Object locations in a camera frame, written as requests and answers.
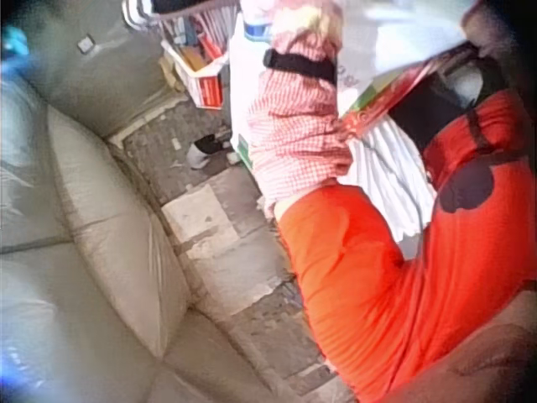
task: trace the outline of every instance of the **wall outlet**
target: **wall outlet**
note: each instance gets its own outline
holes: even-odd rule
[[[84,38],[82,38],[78,42],[78,44],[76,44],[76,46],[78,46],[78,50],[83,55],[87,55],[95,47],[95,42],[93,41],[93,38],[88,34]]]

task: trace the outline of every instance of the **orange pants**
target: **orange pants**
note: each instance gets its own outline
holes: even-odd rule
[[[449,353],[536,278],[519,108],[503,91],[474,116],[481,142],[465,116],[424,152],[438,197],[416,259],[356,187],[323,187],[280,220],[315,339],[361,402]]]

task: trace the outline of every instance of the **stone tile floor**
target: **stone tile floor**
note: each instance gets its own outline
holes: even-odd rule
[[[302,401],[354,401],[310,336],[300,292],[258,210],[260,193],[248,170],[230,166],[224,153],[204,170],[186,165],[190,144],[226,121],[225,113],[200,110],[187,100],[134,130],[123,147],[180,241],[187,277],[202,283],[199,308],[245,334]]]

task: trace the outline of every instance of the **leather seat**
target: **leather seat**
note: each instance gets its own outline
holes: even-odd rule
[[[105,144],[2,82],[3,396],[39,403],[276,401],[190,291]]]

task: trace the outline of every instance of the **gray wall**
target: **gray wall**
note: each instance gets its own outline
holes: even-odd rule
[[[38,92],[63,113],[101,136],[170,94],[158,65],[158,38],[127,30],[121,0],[45,0],[18,19],[28,36]],[[88,55],[76,44],[96,42]]]

